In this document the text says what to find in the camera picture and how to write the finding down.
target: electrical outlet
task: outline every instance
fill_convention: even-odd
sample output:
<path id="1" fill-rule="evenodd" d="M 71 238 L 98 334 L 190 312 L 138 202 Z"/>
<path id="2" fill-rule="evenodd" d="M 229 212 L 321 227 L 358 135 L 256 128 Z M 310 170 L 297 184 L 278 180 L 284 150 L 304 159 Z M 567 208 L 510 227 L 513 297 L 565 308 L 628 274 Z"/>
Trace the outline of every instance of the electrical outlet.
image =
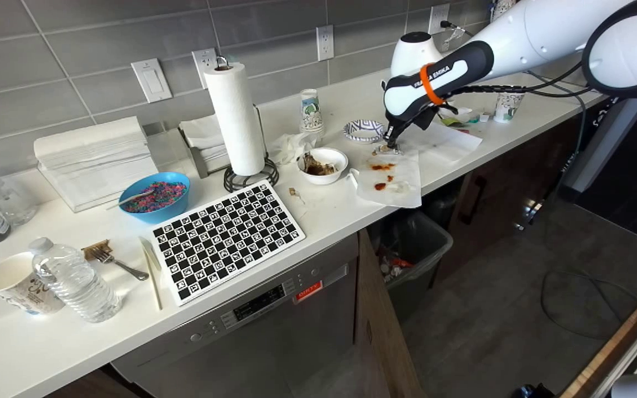
<path id="1" fill-rule="evenodd" d="M 201 50 L 192 50 L 190 55 L 192 55 L 195 71 L 199 72 L 201 88 L 205 88 L 208 83 L 205 83 L 203 72 L 217 66 L 217 50 L 201 48 Z"/>
<path id="2" fill-rule="evenodd" d="M 161 102 L 170 98 L 170 88 L 158 58 L 132 61 L 147 102 Z"/>
<path id="3" fill-rule="evenodd" d="M 450 4 L 432 7 L 432 9 L 429 9 L 429 28 L 426 28 L 426 34 L 434 36 L 434 34 L 445 31 L 445 28 L 441 27 L 443 19 L 450 19 Z"/>
<path id="4" fill-rule="evenodd" d="M 330 59 L 333 58 L 333 27 L 316 27 L 316 58 Z"/>

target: dishwasher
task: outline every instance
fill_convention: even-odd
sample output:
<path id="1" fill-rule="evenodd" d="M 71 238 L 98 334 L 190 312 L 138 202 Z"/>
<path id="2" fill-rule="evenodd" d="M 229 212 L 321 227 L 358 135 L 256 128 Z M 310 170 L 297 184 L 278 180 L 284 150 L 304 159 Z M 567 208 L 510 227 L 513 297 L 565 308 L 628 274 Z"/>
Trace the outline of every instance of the dishwasher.
<path id="1" fill-rule="evenodd" d="M 353 345 L 357 256 L 349 237 L 113 368 L 160 398 L 295 396 Z"/>

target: wall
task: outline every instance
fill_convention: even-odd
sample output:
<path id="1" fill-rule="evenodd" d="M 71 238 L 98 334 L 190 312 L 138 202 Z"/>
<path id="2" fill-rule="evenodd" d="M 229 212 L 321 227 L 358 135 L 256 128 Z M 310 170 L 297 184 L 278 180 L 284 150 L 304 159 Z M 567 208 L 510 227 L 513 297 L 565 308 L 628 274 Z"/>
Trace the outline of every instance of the wall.
<path id="1" fill-rule="evenodd" d="M 36 138 L 138 115 L 211 115 L 190 50 L 248 64 L 254 102 L 390 66 L 404 31 L 445 0 L 0 0 L 0 172 L 36 164 Z M 482 27 L 488 0 L 451 4 Z M 315 28 L 333 25 L 336 58 L 316 61 Z M 172 98 L 147 103 L 131 61 L 160 58 Z"/>

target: white countertop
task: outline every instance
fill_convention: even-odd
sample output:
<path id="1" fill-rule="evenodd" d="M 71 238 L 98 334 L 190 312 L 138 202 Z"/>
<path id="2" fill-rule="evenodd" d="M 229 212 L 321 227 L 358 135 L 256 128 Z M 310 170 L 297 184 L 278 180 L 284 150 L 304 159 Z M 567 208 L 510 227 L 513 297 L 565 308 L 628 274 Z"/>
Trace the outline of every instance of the white countertop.
<path id="1" fill-rule="evenodd" d="M 371 153 L 371 146 L 352 143 L 338 130 L 349 120 L 385 121 L 381 107 L 382 77 L 385 72 L 371 72 L 318 90 L 327 133 L 325 146 L 342 149 L 349 157 Z M 598 98 L 599 96 L 590 93 L 584 96 L 584 102 L 593 103 Z M 494 103 L 495 96 L 474 98 L 474 102 Z M 262 103 L 258 109 L 268 135 L 297 130 L 299 96 Z M 467 157 L 445 162 L 437 149 L 423 153 L 423 195 L 548 130 L 576 112 L 579 112 L 576 100 L 528 96 L 513 123 L 481 123 L 482 143 Z M 412 135 L 420 135 L 420 130 L 410 128 L 402 139 L 410 139 Z M 333 185 L 308 185 L 290 165 L 280 165 L 277 193 L 297 216 L 308 238 L 266 264 L 232 277 L 183 308 L 172 302 L 169 286 L 161 284 L 164 309 L 158 309 L 152 284 L 138 284 L 113 265 L 101 268 L 101 274 L 127 298 L 119 314 L 107 322 L 87 322 L 71 309 L 36 318 L 0 300 L 0 396 L 44 396 L 56 392 L 394 212 L 394 208 L 358 198 L 348 176 Z M 195 182 L 192 204 L 203 205 L 223 195 L 221 175 L 213 175 L 203 182 Z M 51 237 L 54 240 L 69 246 L 113 238 L 119 258 L 134 268 L 147 268 L 138 237 L 148 234 L 151 226 L 122 215 L 117 208 L 105 205 L 72 215 L 65 202 L 54 198 L 47 202 L 28 223 L 16 227 L 12 237 L 0 244 L 0 258 L 22 251 L 34 237 Z"/>

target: black and white patterned tray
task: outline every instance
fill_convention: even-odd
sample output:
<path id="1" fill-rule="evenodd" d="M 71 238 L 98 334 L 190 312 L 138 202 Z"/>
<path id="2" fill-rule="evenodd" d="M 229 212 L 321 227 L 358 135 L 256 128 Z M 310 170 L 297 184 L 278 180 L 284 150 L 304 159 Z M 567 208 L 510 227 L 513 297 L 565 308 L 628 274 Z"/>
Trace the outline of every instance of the black and white patterned tray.
<path id="1" fill-rule="evenodd" d="M 172 219 L 152 234 L 179 306 L 306 237 L 268 182 Z"/>

